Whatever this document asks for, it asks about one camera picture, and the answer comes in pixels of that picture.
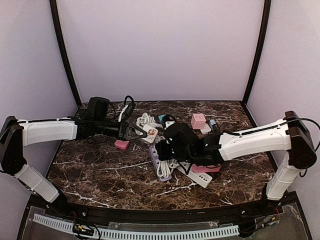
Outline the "pink adapter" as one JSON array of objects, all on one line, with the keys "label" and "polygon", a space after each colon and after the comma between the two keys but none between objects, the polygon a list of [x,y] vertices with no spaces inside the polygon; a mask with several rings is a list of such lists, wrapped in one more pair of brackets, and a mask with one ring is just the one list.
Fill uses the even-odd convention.
[{"label": "pink adapter", "polygon": [[116,140],[115,143],[114,143],[115,147],[118,148],[118,149],[121,149],[121,150],[126,150],[128,148],[128,146],[129,146],[129,144],[130,144],[129,140],[125,140],[125,141]]}]

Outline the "white round power plug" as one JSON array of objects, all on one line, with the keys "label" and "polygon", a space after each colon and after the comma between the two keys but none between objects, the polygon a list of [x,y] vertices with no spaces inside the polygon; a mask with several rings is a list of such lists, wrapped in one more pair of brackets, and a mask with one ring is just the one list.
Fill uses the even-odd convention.
[{"label": "white round power plug", "polygon": [[159,131],[155,127],[152,127],[148,124],[144,125],[142,129],[147,133],[147,136],[141,138],[140,140],[148,145],[153,144],[158,136]]}]

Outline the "pink cube socket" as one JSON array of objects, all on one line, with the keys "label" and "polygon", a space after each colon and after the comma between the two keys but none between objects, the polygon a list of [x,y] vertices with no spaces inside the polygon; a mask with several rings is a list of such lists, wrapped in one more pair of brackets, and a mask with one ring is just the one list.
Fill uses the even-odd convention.
[{"label": "pink cube socket", "polygon": [[204,129],[206,124],[205,115],[203,113],[193,113],[190,123],[194,130]]}]

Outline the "light blue charger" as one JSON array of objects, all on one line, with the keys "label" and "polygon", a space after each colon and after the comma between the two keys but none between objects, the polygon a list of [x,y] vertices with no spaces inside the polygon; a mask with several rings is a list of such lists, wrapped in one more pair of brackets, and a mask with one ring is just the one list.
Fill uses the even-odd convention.
[{"label": "light blue charger", "polygon": [[213,131],[217,131],[218,130],[218,126],[215,120],[211,119],[209,121],[209,126]]}]

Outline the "white square adapter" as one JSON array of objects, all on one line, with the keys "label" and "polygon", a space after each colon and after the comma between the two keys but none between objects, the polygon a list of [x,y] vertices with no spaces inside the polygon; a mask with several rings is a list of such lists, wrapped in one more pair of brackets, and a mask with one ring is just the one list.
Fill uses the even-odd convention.
[{"label": "white square adapter", "polygon": [[200,130],[200,132],[201,132],[203,135],[206,135],[206,134],[208,134],[208,133],[211,132],[211,131],[212,131],[212,129],[211,129],[211,127],[210,127],[207,123],[205,123],[203,129]]}]

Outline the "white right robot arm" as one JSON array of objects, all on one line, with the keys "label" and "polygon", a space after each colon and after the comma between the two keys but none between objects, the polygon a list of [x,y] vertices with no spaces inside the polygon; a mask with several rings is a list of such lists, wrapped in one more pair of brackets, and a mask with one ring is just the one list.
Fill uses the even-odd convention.
[{"label": "white right robot arm", "polygon": [[242,131],[222,131],[199,138],[186,124],[171,115],[162,119],[164,138],[155,145],[160,161],[175,159],[178,165],[209,167],[238,157],[285,151],[281,165],[267,183],[264,196],[279,201],[301,171],[317,161],[319,145],[314,145],[310,131],[294,111],[273,123]]}]

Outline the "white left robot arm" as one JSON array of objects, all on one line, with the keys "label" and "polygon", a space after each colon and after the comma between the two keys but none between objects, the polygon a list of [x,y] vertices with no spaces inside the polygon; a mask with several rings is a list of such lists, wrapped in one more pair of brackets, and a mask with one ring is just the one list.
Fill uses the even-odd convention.
[{"label": "white left robot arm", "polygon": [[80,116],[55,119],[18,120],[9,116],[0,131],[0,171],[29,187],[50,204],[67,201],[66,196],[53,183],[32,167],[24,157],[24,148],[33,144],[83,140],[103,135],[121,141],[147,137],[147,132],[129,122],[135,102],[131,96],[124,99],[119,114],[107,118],[112,103],[103,97],[92,97]]}]

